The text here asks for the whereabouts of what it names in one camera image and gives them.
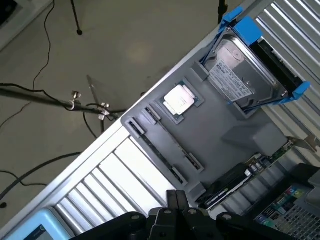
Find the green graphics card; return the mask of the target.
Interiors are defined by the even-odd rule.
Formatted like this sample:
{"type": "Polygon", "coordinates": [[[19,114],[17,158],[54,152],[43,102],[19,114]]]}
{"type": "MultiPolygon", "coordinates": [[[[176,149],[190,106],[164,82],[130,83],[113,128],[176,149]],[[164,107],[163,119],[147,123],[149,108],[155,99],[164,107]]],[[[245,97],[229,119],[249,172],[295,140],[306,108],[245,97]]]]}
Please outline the green graphics card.
{"type": "Polygon", "coordinates": [[[210,209],[221,203],[229,195],[242,188],[248,182],[261,176],[263,172],[275,165],[294,147],[301,147],[316,152],[320,148],[320,140],[309,135],[305,139],[287,137],[287,142],[271,156],[254,154],[247,162],[239,163],[216,180],[198,200],[200,208],[210,209]]]}

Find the grey parts rack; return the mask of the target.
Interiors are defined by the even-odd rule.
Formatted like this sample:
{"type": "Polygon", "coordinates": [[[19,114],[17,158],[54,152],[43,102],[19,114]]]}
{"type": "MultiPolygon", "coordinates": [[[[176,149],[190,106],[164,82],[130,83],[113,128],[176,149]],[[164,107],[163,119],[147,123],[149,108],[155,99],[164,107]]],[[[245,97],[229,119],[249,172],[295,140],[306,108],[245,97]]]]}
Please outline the grey parts rack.
{"type": "Polygon", "coordinates": [[[258,110],[238,119],[190,60],[175,68],[122,118],[122,125],[162,174],[195,204],[211,185],[252,155],[273,155],[287,138],[258,110]],[[165,95],[183,87],[195,102],[173,115],[165,95]]]}

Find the silver CPU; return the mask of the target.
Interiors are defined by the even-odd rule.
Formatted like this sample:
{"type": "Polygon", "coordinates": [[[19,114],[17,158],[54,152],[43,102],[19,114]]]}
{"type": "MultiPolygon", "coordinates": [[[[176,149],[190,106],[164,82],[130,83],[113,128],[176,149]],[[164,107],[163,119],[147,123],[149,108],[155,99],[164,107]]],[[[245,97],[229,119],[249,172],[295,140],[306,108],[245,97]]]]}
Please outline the silver CPU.
{"type": "Polygon", "coordinates": [[[195,102],[196,96],[185,85],[178,84],[164,96],[164,106],[173,114],[181,116],[195,102]]]}

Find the open PC case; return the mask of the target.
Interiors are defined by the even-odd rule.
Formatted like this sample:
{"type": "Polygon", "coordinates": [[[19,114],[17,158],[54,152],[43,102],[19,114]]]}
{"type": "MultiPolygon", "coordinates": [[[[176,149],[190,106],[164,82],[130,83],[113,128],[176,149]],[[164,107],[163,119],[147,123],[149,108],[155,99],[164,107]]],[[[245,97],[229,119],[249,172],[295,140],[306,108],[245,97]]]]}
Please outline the open PC case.
{"type": "Polygon", "coordinates": [[[320,240],[320,209],[307,203],[319,167],[300,163],[245,215],[296,240],[320,240]]]}

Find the light blue framed device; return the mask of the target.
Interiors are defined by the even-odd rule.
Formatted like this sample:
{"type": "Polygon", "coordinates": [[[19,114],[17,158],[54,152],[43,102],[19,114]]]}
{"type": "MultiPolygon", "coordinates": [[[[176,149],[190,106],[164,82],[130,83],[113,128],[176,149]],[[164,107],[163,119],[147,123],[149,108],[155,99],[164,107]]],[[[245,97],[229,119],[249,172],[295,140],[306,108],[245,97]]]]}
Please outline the light blue framed device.
{"type": "Polygon", "coordinates": [[[43,208],[4,240],[70,240],[76,235],[52,207],[43,208]]]}

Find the silver hard disk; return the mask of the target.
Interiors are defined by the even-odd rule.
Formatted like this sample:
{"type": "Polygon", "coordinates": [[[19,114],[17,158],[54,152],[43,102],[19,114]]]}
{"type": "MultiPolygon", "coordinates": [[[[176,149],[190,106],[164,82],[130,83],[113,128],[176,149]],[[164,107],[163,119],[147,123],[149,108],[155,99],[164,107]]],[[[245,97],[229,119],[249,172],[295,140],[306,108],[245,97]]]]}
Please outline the silver hard disk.
{"type": "Polygon", "coordinates": [[[203,66],[211,84],[243,111],[288,96],[274,74],[230,27],[221,32],[203,66]]]}

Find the black pole with clamps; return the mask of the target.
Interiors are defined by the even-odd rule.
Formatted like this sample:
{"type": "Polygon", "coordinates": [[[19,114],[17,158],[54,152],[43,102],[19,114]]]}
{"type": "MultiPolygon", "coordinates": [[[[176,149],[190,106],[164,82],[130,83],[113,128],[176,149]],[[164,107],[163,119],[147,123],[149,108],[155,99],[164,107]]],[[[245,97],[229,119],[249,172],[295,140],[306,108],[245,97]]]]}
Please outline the black pole with clamps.
{"type": "Polygon", "coordinates": [[[107,105],[101,105],[98,103],[82,105],[77,98],[73,98],[69,101],[58,100],[53,96],[50,96],[43,89],[32,90],[13,83],[0,83],[0,96],[48,106],[61,107],[69,112],[95,114],[102,120],[104,117],[108,116],[116,118],[118,114],[122,114],[127,111],[126,109],[110,110],[107,105]]]}

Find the blue disk caddy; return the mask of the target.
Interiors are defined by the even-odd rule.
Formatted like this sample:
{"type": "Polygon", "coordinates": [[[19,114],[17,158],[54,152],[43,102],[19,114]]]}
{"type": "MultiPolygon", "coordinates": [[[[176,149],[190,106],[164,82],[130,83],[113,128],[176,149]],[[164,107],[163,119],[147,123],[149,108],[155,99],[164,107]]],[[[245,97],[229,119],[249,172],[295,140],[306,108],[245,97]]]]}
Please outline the blue disk caddy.
{"type": "MultiPolygon", "coordinates": [[[[279,58],[274,49],[263,39],[263,33],[254,20],[245,16],[240,20],[237,20],[237,16],[242,13],[242,7],[237,7],[232,12],[223,16],[219,25],[218,32],[213,41],[206,47],[206,54],[201,58],[200,63],[203,65],[204,59],[208,56],[208,53],[212,50],[213,45],[217,41],[226,28],[232,28],[240,39],[257,55],[257,57],[267,66],[276,79],[284,86],[288,96],[281,100],[271,102],[269,104],[261,105],[282,105],[289,102],[299,100],[307,89],[310,87],[308,81],[301,80],[296,76],[279,58]]],[[[260,107],[243,111],[244,113],[250,113],[260,107]]]]}

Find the black stand pole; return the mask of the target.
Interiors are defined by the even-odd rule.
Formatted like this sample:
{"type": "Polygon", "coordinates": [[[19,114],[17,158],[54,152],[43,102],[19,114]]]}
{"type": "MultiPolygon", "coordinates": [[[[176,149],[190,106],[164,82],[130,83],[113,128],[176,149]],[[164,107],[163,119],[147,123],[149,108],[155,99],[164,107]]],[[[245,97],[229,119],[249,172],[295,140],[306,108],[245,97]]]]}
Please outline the black stand pole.
{"type": "Polygon", "coordinates": [[[224,14],[228,11],[226,0],[219,0],[218,4],[218,24],[221,23],[224,14]]]}

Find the black tripod leg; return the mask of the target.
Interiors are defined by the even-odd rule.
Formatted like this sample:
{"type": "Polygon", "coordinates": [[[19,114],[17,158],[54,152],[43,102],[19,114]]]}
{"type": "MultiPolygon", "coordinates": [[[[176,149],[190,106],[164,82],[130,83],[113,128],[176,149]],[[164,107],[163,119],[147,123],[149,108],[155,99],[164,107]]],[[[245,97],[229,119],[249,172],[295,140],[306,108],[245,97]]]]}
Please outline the black tripod leg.
{"type": "Polygon", "coordinates": [[[74,0],[70,0],[70,3],[71,3],[71,7],[72,7],[74,20],[75,20],[75,23],[76,23],[76,33],[77,33],[78,36],[82,36],[83,35],[83,31],[81,30],[80,23],[79,23],[79,20],[78,20],[78,14],[77,14],[75,2],[74,2],[74,0]]]}

